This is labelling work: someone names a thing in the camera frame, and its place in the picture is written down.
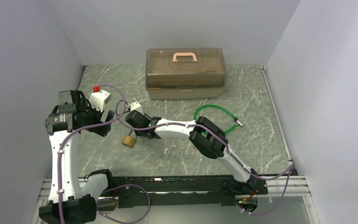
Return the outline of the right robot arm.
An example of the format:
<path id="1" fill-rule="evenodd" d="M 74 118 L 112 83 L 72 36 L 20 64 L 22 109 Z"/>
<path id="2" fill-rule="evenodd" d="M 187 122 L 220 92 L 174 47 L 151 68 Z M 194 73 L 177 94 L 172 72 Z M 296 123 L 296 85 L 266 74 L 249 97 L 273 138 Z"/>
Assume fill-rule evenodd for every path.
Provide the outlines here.
<path id="1" fill-rule="evenodd" d="M 249 194 L 256 188 L 257 173 L 237 156 L 224 131 L 206 117 L 193 121 L 171 121 L 160 117 L 149 118 L 133 110 L 128 113 L 125 122 L 139 137 L 189 140 L 203 156 L 219 161 L 230 171 L 242 193 Z"/>

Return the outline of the silver keys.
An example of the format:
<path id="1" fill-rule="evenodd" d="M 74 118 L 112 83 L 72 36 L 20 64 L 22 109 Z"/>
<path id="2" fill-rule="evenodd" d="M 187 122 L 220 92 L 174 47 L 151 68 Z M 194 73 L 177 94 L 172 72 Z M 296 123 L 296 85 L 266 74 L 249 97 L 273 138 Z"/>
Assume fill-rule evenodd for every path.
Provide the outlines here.
<path id="1" fill-rule="evenodd" d="M 179 144 L 172 144 L 172 145 L 170 145 L 170 147 L 175 148 L 175 149 L 183 149 L 183 147 Z"/>

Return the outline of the green cable lock loop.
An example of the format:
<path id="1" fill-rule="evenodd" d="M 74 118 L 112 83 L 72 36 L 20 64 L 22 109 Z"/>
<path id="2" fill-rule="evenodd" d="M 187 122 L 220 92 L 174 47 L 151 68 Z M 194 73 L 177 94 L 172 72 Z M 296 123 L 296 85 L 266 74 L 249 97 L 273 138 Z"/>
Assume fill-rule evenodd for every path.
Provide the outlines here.
<path id="1" fill-rule="evenodd" d="M 228 114 L 236 122 L 235 125 L 231 126 L 229 129 L 224 131 L 225 134 L 228 134 L 228 133 L 232 132 L 233 130 L 235 130 L 237 128 L 237 126 L 243 127 L 243 125 L 244 125 L 243 122 L 241 120 L 239 120 L 236 116 L 234 116 L 230 111 L 228 111 L 227 109 L 225 109 L 225 108 L 223 108 L 221 106 L 218 106 L 218 105 L 203 105 L 203 106 L 199 107 L 195 111 L 195 113 L 193 115 L 193 119 L 196 120 L 198 114 L 201 112 L 201 110 L 203 110 L 205 108 L 219 109 L 219 110 L 225 112 L 226 114 Z"/>

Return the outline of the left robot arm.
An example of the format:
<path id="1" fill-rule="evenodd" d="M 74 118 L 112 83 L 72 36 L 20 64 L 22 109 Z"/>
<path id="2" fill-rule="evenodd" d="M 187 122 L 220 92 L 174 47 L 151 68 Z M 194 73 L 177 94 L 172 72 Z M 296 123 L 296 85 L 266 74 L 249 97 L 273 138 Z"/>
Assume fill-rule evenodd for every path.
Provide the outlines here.
<path id="1" fill-rule="evenodd" d="M 101 117 L 111 94 L 97 90 L 86 98 L 82 91 L 69 90 L 58 96 L 59 104 L 45 121 L 53 156 L 52 183 L 39 218 L 48 224 L 84 224 L 95 220 L 100 195 L 109 196 L 116 187 L 108 169 L 93 171 L 81 187 L 78 169 L 81 131 L 102 137 L 110 131 Z"/>

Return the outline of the brass padlock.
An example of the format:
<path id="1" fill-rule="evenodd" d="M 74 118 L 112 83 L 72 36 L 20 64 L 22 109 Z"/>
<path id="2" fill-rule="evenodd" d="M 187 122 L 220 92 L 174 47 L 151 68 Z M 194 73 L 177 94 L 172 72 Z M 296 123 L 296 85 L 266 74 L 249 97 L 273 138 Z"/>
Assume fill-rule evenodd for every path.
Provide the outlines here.
<path id="1" fill-rule="evenodd" d="M 122 144 L 127 147 L 134 147 L 137 140 L 137 136 L 133 134 L 133 130 L 130 130 L 129 133 L 124 136 Z"/>

